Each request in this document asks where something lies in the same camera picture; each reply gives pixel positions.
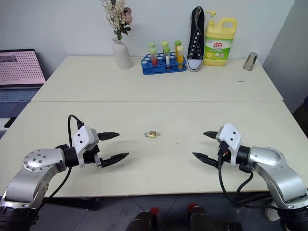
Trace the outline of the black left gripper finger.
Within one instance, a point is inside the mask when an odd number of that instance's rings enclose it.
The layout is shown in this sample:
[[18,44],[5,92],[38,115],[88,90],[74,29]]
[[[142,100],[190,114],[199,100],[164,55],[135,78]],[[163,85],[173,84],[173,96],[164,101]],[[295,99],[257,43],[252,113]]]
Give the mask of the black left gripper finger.
[[105,159],[105,160],[103,160],[101,158],[101,167],[107,167],[107,166],[116,164],[119,161],[121,161],[124,158],[126,158],[128,155],[129,155],[129,153],[121,153],[121,154],[113,155],[110,158]]
[[110,140],[115,137],[118,137],[119,135],[120,134],[116,132],[102,132],[102,133],[98,133],[98,138],[101,141],[105,141],[105,140]]

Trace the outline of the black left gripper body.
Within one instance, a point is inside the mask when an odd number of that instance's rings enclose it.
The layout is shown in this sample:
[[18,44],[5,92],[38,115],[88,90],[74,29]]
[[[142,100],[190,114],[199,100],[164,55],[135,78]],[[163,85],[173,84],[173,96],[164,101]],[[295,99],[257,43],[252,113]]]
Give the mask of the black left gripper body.
[[97,167],[102,167],[101,159],[98,157],[99,153],[99,148],[98,148],[98,143],[99,143],[99,137],[95,129],[91,129],[91,132],[94,137],[94,142],[89,144],[86,147],[86,151],[83,154],[84,157],[84,162],[85,164],[96,164]]

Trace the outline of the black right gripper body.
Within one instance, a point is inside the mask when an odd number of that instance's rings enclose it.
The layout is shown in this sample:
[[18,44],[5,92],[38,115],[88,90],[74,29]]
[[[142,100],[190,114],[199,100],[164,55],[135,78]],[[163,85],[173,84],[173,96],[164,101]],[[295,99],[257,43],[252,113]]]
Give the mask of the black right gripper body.
[[229,145],[225,141],[221,141],[218,138],[218,133],[216,133],[215,139],[219,142],[218,146],[218,159],[221,158],[221,164],[224,162],[231,162],[231,152],[229,150]]

